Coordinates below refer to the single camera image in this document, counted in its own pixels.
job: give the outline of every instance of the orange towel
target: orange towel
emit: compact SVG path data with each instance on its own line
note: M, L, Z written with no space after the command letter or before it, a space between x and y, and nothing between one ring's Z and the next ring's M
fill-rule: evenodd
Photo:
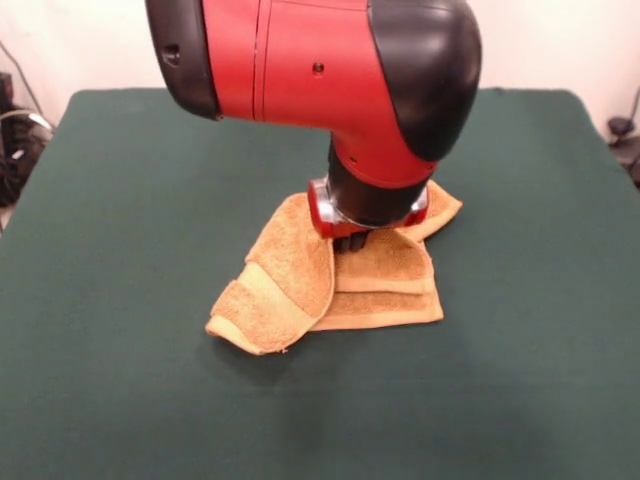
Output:
M334 257L311 224L304 194L276 210L220 295L205 330L254 355L283 352L310 331L428 323L443 317L423 240L462 203L435 182L417 226L374 231L360 252Z

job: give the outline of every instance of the red robot arm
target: red robot arm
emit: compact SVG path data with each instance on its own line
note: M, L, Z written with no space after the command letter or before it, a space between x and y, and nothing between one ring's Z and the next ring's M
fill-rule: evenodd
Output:
M464 0L147 0L147 12L186 110L331 132L328 175L308 194L323 237L424 218L426 182L478 89Z

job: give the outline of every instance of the green table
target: green table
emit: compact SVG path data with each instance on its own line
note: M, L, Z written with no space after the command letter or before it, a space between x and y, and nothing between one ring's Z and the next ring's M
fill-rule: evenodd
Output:
M638 478L640 197L567 92L482 91L438 171L443 322L206 336L328 141L73 98L0 240L0 478Z

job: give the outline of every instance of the white wall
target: white wall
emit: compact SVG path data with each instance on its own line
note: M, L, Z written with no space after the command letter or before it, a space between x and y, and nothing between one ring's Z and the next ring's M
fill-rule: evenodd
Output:
M469 1L483 86L570 89L603 133L627 114L640 84L640 1ZM55 121L79 89L162 86L143 0L0 0L0 38ZM0 68L11 70L1 54Z

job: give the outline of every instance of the small hole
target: small hole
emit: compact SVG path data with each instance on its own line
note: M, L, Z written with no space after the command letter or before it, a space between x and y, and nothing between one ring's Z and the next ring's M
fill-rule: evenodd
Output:
M172 67L180 64L180 47L178 45L167 45L162 49L162 60Z

